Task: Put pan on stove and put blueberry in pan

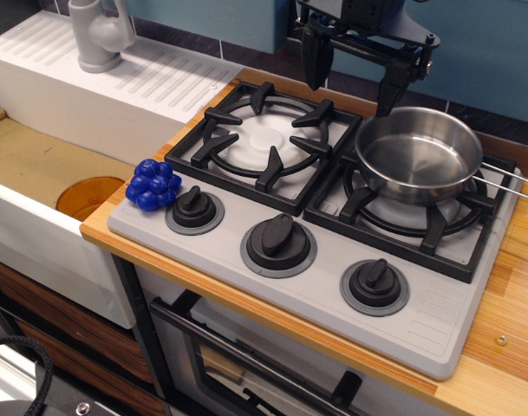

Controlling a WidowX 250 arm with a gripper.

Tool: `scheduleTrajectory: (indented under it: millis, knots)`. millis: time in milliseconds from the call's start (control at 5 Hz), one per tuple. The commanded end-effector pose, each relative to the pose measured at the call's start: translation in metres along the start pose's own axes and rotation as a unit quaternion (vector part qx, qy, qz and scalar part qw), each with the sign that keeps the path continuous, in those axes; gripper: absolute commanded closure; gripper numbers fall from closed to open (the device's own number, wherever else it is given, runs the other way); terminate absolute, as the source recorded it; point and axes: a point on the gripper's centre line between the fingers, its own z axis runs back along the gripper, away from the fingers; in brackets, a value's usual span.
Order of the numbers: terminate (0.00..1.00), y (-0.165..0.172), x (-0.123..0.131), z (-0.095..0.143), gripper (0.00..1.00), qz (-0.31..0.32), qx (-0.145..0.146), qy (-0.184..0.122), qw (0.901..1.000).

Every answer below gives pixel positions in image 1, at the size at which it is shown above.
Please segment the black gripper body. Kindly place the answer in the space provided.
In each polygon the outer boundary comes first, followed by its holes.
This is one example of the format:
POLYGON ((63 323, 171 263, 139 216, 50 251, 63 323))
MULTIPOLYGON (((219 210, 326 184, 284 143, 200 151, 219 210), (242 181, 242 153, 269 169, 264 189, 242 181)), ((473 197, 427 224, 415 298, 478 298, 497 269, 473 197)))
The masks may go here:
POLYGON ((299 1, 300 41, 309 25, 329 37, 335 50, 385 65, 392 59, 420 61, 417 80, 425 79, 440 39, 415 22, 403 1, 299 1))

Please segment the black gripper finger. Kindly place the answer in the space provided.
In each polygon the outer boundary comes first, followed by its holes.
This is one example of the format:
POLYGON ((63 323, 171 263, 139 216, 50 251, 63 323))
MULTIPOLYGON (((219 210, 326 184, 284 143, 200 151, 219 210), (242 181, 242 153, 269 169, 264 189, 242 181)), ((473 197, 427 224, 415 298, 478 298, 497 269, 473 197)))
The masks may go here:
POLYGON ((329 37, 309 25, 304 26, 301 54, 305 81, 310 89, 318 90, 327 80, 334 60, 329 37))
POLYGON ((418 59, 406 61, 392 59, 385 65, 385 74, 380 82, 377 95, 377 118, 390 115, 394 105, 406 92, 408 86, 415 82, 420 74, 418 59))

